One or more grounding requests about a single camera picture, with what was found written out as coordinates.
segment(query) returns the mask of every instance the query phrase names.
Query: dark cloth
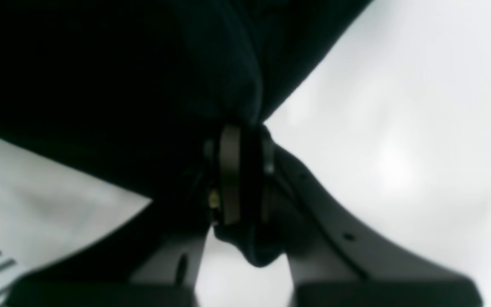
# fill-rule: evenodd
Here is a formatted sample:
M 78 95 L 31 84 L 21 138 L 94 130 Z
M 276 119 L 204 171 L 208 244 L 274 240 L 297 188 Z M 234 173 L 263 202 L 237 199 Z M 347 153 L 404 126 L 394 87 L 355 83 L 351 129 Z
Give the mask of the dark cloth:
M 261 124 L 368 0 L 0 0 L 0 138 L 152 196 Z

